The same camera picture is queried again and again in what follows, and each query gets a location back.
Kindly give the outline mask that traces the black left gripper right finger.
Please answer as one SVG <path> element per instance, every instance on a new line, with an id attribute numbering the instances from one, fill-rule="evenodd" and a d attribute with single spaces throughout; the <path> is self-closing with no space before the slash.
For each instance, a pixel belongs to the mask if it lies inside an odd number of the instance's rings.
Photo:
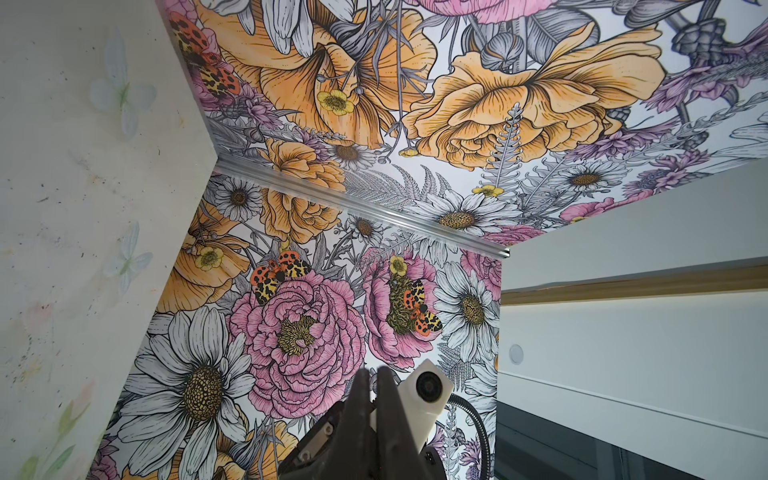
<path id="1" fill-rule="evenodd" d="M 417 447 L 392 371 L 377 370 L 376 462 L 379 479 L 446 479 L 442 461 L 431 447 Z"/>

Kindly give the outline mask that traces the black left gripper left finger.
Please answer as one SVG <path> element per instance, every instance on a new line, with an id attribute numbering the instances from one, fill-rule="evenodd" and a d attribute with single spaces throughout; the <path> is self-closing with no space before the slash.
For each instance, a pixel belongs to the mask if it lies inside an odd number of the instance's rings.
<path id="1" fill-rule="evenodd" d="M 370 376 L 360 369 L 354 376 L 349 396 L 325 456 L 311 466 L 279 479 L 366 479 L 371 454 Z"/>

